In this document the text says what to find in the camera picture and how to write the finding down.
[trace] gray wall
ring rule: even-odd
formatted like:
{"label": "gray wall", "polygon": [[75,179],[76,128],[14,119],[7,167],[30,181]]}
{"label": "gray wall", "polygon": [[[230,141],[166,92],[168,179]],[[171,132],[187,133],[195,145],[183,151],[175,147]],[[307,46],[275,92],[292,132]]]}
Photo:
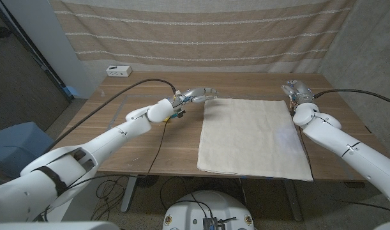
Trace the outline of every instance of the gray wall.
{"label": "gray wall", "polygon": [[[357,0],[319,73],[334,88],[390,98],[390,1]],[[390,153],[390,103],[359,93],[340,94]]]}
{"label": "gray wall", "polygon": [[3,3],[37,46],[75,98],[89,98],[94,85],[70,45],[47,0],[4,0]]}

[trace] white towel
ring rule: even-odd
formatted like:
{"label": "white towel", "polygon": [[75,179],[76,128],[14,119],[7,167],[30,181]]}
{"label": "white towel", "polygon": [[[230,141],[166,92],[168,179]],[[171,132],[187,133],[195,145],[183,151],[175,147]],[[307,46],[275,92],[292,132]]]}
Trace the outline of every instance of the white towel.
{"label": "white towel", "polygon": [[197,167],[212,173],[313,180],[284,101],[207,101]]}

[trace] white power strip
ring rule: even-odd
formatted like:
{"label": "white power strip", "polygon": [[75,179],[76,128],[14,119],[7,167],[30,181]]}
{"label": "white power strip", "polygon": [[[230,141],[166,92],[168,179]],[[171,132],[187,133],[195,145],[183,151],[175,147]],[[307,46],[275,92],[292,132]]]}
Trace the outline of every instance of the white power strip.
{"label": "white power strip", "polygon": [[127,77],[131,72],[130,66],[109,66],[107,68],[107,74],[110,77]]}

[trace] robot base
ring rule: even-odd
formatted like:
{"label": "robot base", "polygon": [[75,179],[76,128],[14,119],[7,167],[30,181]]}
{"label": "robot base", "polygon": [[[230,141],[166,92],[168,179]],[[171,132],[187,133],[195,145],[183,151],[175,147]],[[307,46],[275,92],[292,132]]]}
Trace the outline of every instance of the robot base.
{"label": "robot base", "polygon": [[[225,222],[223,229],[254,230],[250,212],[237,199],[213,190],[203,190],[192,193],[198,202],[203,202],[210,207],[213,217],[226,220],[236,217],[234,220]],[[178,201],[193,201],[190,194]],[[200,204],[210,220],[210,211],[204,204]],[[173,204],[163,219],[163,230],[204,229],[203,219],[205,215],[197,203],[181,202]]]}

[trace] black strap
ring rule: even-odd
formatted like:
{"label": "black strap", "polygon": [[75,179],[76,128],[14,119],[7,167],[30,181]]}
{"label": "black strap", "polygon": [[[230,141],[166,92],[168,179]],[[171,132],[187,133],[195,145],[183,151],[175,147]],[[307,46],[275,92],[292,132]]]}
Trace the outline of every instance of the black strap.
{"label": "black strap", "polygon": [[41,166],[35,170],[39,170],[43,172],[56,184],[56,191],[58,197],[67,190],[66,183],[61,181],[60,176],[57,173],[55,173],[51,168],[47,166]]}

